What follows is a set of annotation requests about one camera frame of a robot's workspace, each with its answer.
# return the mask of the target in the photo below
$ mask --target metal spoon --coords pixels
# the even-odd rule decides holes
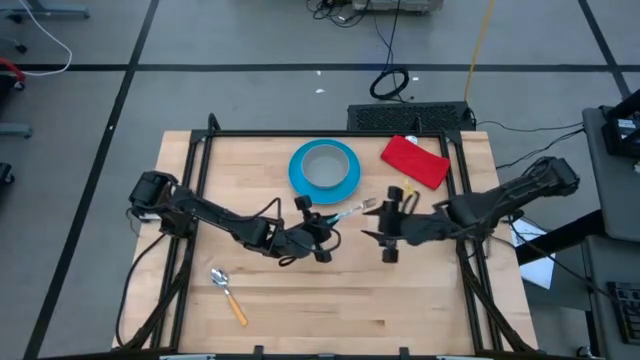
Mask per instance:
[[[240,309],[240,305],[238,305],[238,302],[229,291],[229,276],[227,276],[227,274],[222,271],[222,269],[214,268],[211,269],[211,281],[213,281],[213,284],[215,286],[224,290],[224,293],[227,295],[227,299],[229,299],[229,304],[231,304],[231,309],[236,315],[236,318],[238,318],[242,326],[247,326],[247,324],[249,324],[249,321],[244,316],[244,313],[242,313],[242,309]]]

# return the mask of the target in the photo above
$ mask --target red cloth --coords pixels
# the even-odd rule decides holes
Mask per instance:
[[[449,170],[449,159],[423,150],[402,136],[395,135],[380,158],[389,165],[435,190]]]

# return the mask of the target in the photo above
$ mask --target floor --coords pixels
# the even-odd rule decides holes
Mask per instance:
[[[73,2],[86,3],[91,18],[43,21],[73,50],[73,66],[28,79],[2,110],[3,121],[28,122],[35,133],[0,141],[0,161],[17,178],[0,205],[0,285],[10,289],[0,297],[0,359],[23,356],[63,247],[76,241],[40,356],[109,349],[135,241],[126,197],[154,166],[165,130],[202,128],[209,112],[226,129],[344,129],[349,104],[374,102],[368,88],[386,56],[370,16],[340,29],[313,20],[302,1]],[[411,70],[406,98],[463,98],[487,4],[447,0],[437,13],[400,16],[394,52]],[[568,125],[585,107],[617,103],[640,87],[639,12],[636,0],[496,0],[469,99],[479,121]],[[377,19],[388,36],[393,16]],[[30,21],[2,21],[0,34],[29,47],[25,55],[0,48],[23,69],[64,64],[64,50]],[[480,130],[498,164],[567,132]],[[554,228],[598,208],[584,135],[545,154],[565,157],[581,187],[536,201],[527,215]],[[556,275],[554,287],[564,287]],[[538,302],[545,296],[536,291],[528,290],[541,347],[570,355],[587,341],[567,325],[584,321],[582,313]]]

